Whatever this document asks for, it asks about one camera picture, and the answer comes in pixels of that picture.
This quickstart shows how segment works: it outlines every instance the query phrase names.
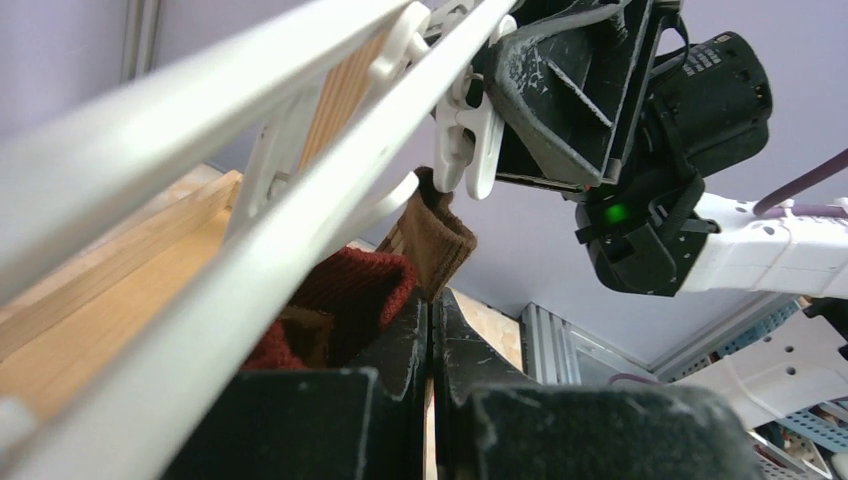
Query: sock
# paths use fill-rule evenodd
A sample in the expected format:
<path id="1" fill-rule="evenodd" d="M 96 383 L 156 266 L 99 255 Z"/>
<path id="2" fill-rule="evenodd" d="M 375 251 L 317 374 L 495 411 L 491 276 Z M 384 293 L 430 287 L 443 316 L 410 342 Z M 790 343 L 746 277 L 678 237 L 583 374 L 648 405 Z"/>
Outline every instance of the sock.
<path id="1" fill-rule="evenodd" d="M 477 248 L 477 237 L 451 213 L 453 193 L 441 193 L 433 186 L 433 169 L 419 167 L 415 174 L 418 191 L 377 251 L 409 259 L 427 301 L 432 302 Z"/>
<path id="2" fill-rule="evenodd" d="M 414 287 L 406 258 L 345 247 L 312 269 L 242 368 L 344 366 L 388 328 Z"/>

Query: red knit fabric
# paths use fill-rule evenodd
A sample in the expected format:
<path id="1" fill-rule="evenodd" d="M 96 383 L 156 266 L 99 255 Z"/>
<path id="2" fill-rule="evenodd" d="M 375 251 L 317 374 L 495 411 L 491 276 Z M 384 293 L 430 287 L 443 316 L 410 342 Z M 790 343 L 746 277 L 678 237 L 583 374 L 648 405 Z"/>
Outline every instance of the red knit fabric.
<path id="1" fill-rule="evenodd" d="M 364 350 L 400 313 L 415 287 L 412 264 L 400 255 L 345 247 L 312 269 L 289 305 L 332 315 L 328 367 L 341 367 Z M 306 368 L 275 321 L 243 369 Z"/>

